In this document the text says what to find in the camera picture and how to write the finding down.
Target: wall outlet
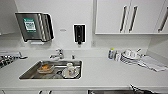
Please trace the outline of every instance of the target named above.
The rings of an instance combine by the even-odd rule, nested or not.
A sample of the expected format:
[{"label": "wall outlet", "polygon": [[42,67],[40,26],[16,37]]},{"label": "wall outlet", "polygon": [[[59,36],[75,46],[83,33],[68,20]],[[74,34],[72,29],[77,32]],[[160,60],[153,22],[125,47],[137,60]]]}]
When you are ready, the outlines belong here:
[{"label": "wall outlet", "polygon": [[91,41],[91,46],[96,47],[96,41]]}]

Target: paper towel dispenser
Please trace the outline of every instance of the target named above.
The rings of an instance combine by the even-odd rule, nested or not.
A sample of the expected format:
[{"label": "paper towel dispenser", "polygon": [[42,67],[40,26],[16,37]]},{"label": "paper towel dispenser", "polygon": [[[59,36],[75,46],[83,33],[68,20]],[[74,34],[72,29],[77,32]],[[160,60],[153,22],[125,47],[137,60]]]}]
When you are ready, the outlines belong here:
[{"label": "paper towel dispenser", "polygon": [[51,18],[43,13],[15,13],[25,42],[41,40],[47,42],[54,38]]}]

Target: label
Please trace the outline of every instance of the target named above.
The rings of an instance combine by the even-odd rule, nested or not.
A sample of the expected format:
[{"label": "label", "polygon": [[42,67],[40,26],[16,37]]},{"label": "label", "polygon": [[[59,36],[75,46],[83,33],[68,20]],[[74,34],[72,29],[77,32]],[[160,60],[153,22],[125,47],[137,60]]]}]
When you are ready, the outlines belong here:
[{"label": "label", "polygon": [[23,18],[27,32],[36,32],[34,20],[32,18]]}]

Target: cabinet door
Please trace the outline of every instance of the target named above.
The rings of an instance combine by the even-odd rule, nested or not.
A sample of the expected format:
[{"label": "cabinet door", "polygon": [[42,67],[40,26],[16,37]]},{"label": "cabinet door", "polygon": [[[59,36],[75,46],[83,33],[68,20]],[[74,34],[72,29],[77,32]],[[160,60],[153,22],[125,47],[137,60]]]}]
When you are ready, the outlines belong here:
[{"label": "cabinet door", "polygon": [[165,1],[156,25],[155,34],[168,34],[168,0]]},{"label": "cabinet door", "polygon": [[5,94],[47,94],[47,91],[28,91],[28,90],[7,90],[7,91],[4,91]]},{"label": "cabinet door", "polygon": [[51,94],[87,94],[87,91],[52,91]]},{"label": "cabinet door", "polygon": [[124,33],[130,2],[131,0],[97,0],[95,34]]},{"label": "cabinet door", "polygon": [[132,0],[126,33],[153,34],[165,0]]},{"label": "cabinet door", "polygon": [[15,18],[17,8],[14,0],[0,1],[0,35],[19,31],[18,23]]}]

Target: mug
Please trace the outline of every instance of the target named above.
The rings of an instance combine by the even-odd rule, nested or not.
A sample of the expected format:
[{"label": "mug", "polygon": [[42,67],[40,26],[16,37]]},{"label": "mug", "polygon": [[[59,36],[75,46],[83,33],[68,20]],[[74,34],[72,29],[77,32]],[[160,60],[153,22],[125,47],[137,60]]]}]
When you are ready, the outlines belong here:
[{"label": "mug", "polygon": [[131,52],[131,57],[132,58],[137,58],[138,53],[136,51]]},{"label": "mug", "polygon": [[68,69],[68,72],[69,72],[70,76],[75,74],[76,68],[73,66],[72,63],[67,63],[67,69]]},{"label": "mug", "polygon": [[125,55],[128,56],[128,57],[131,56],[131,50],[129,50],[129,49],[126,50],[126,51],[125,51]]}]

